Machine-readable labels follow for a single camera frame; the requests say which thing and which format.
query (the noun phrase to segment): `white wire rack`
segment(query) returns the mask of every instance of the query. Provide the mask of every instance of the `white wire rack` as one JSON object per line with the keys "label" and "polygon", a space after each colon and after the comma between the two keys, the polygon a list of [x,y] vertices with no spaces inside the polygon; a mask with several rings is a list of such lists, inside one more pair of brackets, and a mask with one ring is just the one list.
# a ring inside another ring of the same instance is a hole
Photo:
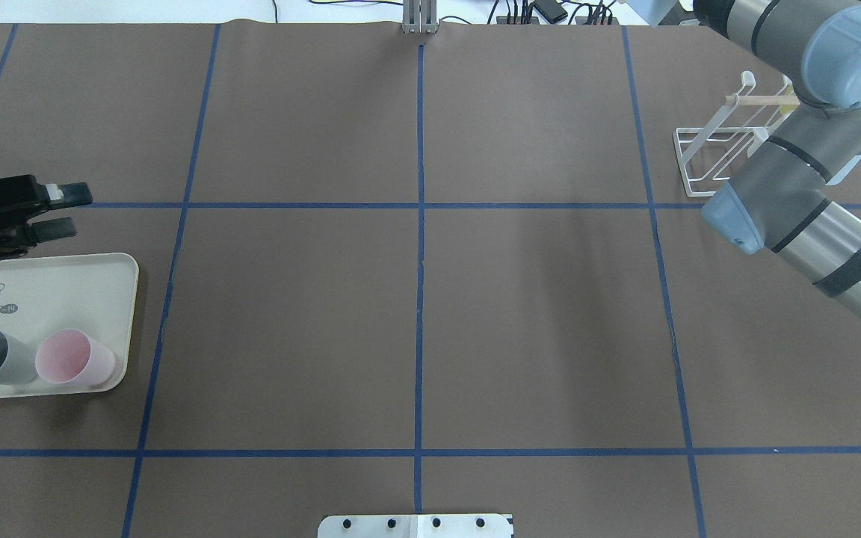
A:
{"label": "white wire rack", "polygon": [[[683,178],[683,188],[687,197],[711,197],[720,187],[720,182],[729,179],[727,173],[731,164],[743,155],[751,155],[756,147],[768,139],[769,133],[779,127],[789,113],[783,113],[783,106],[798,105],[792,95],[789,78],[783,76],[783,87],[771,96],[753,95],[756,89],[756,76],[751,71],[741,74],[742,86],[728,96],[724,105],[703,127],[679,127],[673,133],[676,162]],[[755,108],[749,117],[738,125],[729,122],[732,114],[741,107]],[[722,152],[713,164],[705,170],[694,168],[694,157],[704,150]]]}

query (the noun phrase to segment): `tray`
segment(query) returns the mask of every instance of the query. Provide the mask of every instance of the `tray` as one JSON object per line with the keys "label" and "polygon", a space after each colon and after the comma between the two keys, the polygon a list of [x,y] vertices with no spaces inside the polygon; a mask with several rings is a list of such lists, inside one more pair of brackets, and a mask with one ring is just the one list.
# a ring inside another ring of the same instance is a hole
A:
{"label": "tray", "polygon": [[91,387],[35,379],[0,385],[0,398],[102,392],[126,375],[138,289],[138,263],[123,253],[0,262],[0,330],[32,347],[62,328],[78,328],[115,353],[108,381]]}

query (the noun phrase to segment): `gray robot arm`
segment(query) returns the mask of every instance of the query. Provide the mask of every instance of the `gray robot arm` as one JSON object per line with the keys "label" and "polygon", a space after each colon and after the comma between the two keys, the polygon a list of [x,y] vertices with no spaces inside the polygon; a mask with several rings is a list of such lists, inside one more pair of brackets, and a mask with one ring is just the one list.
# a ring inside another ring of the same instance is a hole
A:
{"label": "gray robot arm", "polygon": [[746,254],[775,252],[861,317],[861,220],[821,191],[861,154],[861,3],[697,0],[694,10],[785,72],[803,103],[703,218]]}

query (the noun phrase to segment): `black device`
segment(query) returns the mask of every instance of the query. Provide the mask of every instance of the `black device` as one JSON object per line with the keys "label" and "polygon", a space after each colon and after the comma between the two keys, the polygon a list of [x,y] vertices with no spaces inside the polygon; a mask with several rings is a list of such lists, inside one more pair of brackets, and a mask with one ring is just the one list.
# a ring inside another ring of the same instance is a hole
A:
{"label": "black device", "polygon": [[564,10],[557,0],[533,0],[531,4],[550,24],[558,23],[567,17],[567,10]]}
{"label": "black device", "polygon": [[0,178],[0,259],[22,258],[38,243],[75,235],[71,218],[34,224],[28,224],[28,219],[91,203],[92,193],[85,183],[41,185],[34,175]]}

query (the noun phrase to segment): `black cable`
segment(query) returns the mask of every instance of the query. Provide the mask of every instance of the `black cable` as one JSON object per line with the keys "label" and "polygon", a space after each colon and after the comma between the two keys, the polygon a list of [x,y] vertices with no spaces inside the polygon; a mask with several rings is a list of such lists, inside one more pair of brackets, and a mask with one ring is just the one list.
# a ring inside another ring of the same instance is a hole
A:
{"label": "black cable", "polygon": [[[496,11],[496,6],[500,3],[500,0],[493,0],[493,7],[491,7],[491,14],[487,15],[487,24],[493,20],[493,11]],[[507,13],[510,13],[510,2],[507,2]]]}
{"label": "black cable", "polygon": [[613,0],[611,3],[607,4],[607,11],[609,11],[609,15],[608,15],[608,19],[607,19],[608,25],[613,24],[613,10],[611,9],[611,7],[613,7],[613,4],[616,4],[616,3],[617,3],[617,0]]}
{"label": "black cable", "polygon": [[392,0],[308,0],[310,4],[328,6],[329,4],[391,4],[392,6],[403,6],[403,2],[392,2]]}
{"label": "black cable", "polygon": [[[577,2],[567,2],[567,4],[576,4]],[[573,24],[573,20],[577,17],[577,13],[580,13],[581,7],[589,7],[590,13],[593,13],[593,4],[581,3],[577,6],[577,9],[570,14],[570,20],[567,21],[567,24]]]}
{"label": "black cable", "polygon": [[605,7],[604,7],[604,4],[602,2],[600,4],[596,4],[596,6],[593,7],[593,10],[590,13],[590,16],[587,17],[587,21],[584,22],[584,24],[597,24],[597,18],[602,18],[602,15],[604,14],[604,10],[605,10]]}
{"label": "black cable", "polygon": [[463,22],[464,24],[474,24],[474,23],[472,23],[471,21],[469,21],[469,20],[467,20],[467,19],[465,19],[465,18],[458,17],[457,15],[447,15],[447,16],[444,16],[444,17],[440,17],[440,21],[441,21],[441,22],[444,22],[444,21],[445,21],[445,20],[447,20],[447,19],[455,19],[455,20],[459,20],[459,21]]}

